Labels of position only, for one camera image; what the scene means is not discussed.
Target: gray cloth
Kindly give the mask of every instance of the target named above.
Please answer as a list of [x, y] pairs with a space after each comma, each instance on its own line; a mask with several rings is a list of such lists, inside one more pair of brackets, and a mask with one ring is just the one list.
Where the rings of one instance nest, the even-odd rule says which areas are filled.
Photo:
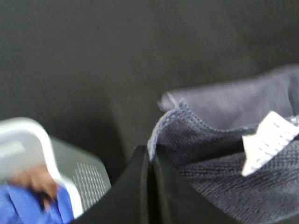
[[175, 108], [157, 123], [150, 157], [156, 144], [165, 145], [186, 180], [241, 223], [268, 224], [297, 214], [299, 140], [254, 174], [243, 177], [241, 169], [242, 135], [254, 133], [270, 110], [298, 126], [298, 88], [299, 67], [286, 66], [255, 80], [170, 92], [160, 106]]

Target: dark background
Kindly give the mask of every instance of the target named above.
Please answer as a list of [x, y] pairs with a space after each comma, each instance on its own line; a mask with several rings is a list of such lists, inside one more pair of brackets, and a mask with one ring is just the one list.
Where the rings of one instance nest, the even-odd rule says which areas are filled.
[[98, 155], [112, 180], [162, 92], [299, 60], [297, 0], [1, 0], [0, 119]]

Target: white tag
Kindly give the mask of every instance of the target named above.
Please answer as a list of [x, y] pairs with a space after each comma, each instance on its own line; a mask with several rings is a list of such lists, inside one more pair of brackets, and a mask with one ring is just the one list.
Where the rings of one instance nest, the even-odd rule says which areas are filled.
[[298, 134], [299, 127], [271, 111], [259, 124], [254, 135], [242, 136], [246, 154], [242, 175], [248, 176], [256, 172]]

